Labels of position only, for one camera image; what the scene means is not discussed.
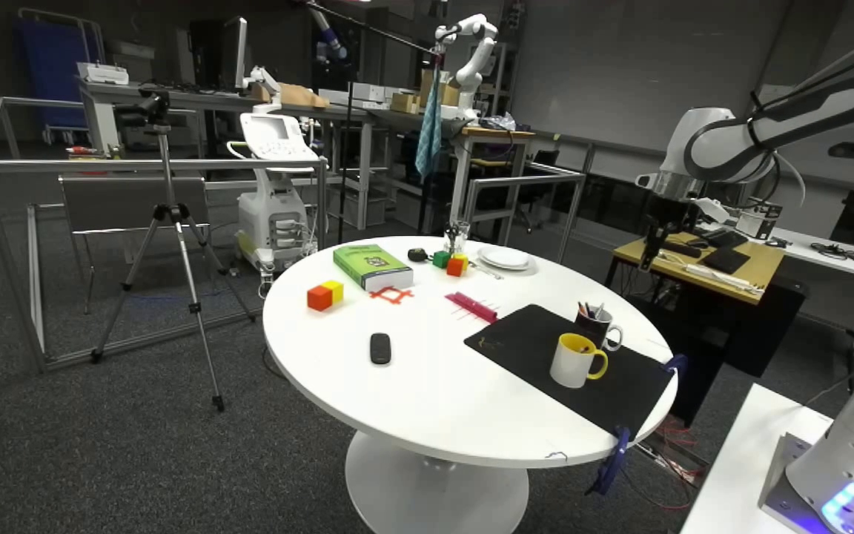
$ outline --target table pedestal base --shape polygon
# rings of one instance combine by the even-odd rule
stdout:
[[[357,432],[348,495],[378,534],[507,534],[525,517],[528,475],[417,456]]]

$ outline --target tripod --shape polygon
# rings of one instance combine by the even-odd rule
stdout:
[[[205,327],[205,317],[202,317],[202,302],[199,302],[199,295],[197,295],[197,281],[193,281],[193,265],[191,265],[191,251],[188,251],[188,232],[197,237],[197,244],[205,250],[205,257],[218,266],[221,272],[221,281],[233,290],[233,297],[242,302],[242,309],[248,311],[248,317],[256,324],[256,315],[248,309],[243,297],[228,284],[228,269],[227,265],[221,262],[221,256],[215,251],[215,247],[202,237],[202,232],[197,228],[193,223],[193,213],[188,204],[178,201],[175,197],[175,188],[172,188],[172,167],[169,167],[169,125],[148,125],[151,133],[157,133],[157,145],[160,145],[160,161],[163,161],[163,188],[166,188],[166,204],[157,204],[154,213],[151,213],[151,223],[142,234],[142,244],[141,244],[141,251],[127,269],[127,278],[123,284],[123,297],[116,302],[116,309],[110,311],[110,321],[108,321],[108,329],[99,342],[99,348],[93,349],[93,363],[102,363],[104,358],[104,348],[108,348],[108,338],[124,309],[124,299],[135,287],[135,278],[142,266],[142,257],[157,234],[160,225],[172,225],[175,234],[178,234],[178,247],[181,247],[181,265],[185,265],[185,275],[188,275],[188,290],[191,290],[191,315],[197,317],[197,329],[199,329],[199,342],[202,342],[202,352],[205,352],[205,363],[209,363],[209,370],[212,370],[212,386],[215,386],[215,407],[218,413],[227,413],[227,400],[222,400],[222,392],[221,392],[221,381],[218,381],[218,369],[215,369],[215,352],[212,352],[212,338],[209,338],[209,327]]]

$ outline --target white round table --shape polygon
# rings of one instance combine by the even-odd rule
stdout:
[[[411,250],[443,250],[443,237],[378,237],[406,262]],[[344,281],[344,306],[311,311],[305,290]],[[471,266],[451,278],[417,265],[414,297],[368,297],[322,250],[282,272],[265,299],[265,332],[279,370],[325,413],[357,427],[348,450],[348,492],[381,534],[486,534],[514,532],[528,504],[525,470],[560,470],[605,459],[614,435],[540,388],[523,382],[464,345],[486,324],[458,309],[464,290],[500,317],[538,302],[577,317],[578,302],[605,306],[626,345],[672,358],[661,332],[605,284],[554,262],[534,257],[528,272]],[[372,366],[372,332],[391,335],[391,363]],[[672,376],[636,441],[672,413]]]

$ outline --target blue light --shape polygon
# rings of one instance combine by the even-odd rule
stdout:
[[[821,504],[821,517],[830,524],[842,524],[841,513],[848,502],[854,502],[854,483],[845,483],[842,492],[836,492],[827,504]]]

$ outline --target floor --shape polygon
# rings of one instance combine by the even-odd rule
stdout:
[[[24,265],[24,204],[55,198],[55,179],[0,185],[0,216]],[[233,198],[215,208],[233,225]],[[411,232],[388,223],[378,232]],[[609,250],[624,234],[584,232],[566,265],[605,275]],[[120,247],[102,250],[95,306],[87,309],[73,244],[59,216],[41,219],[47,335],[55,349],[90,348],[123,275]],[[532,251],[554,250],[525,241]],[[212,317],[236,311],[227,290],[202,275]],[[154,250],[116,335],[154,332],[188,321],[172,241]],[[258,306],[256,278],[233,278]],[[22,342],[13,295],[0,269],[0,532],[368,532],[344,492],[350,431],[301,398],[261,363],[261,329],[236,324],[212,332],[228,413],[209,403],[212,382],[199,338],[178,338],[102,366],[40,370]],[[799,321],[762,382],[799,400],[841,381],[842,338]],[[753,376],[723,369],[688,431],[669,431],[672,450],[710,467]],[[845,392],[818,398],[841,409]],[[626,459],[609,495],[584,495],[593,467],[534,471],[525,534],[680,532],[695,487],[646,453]]]

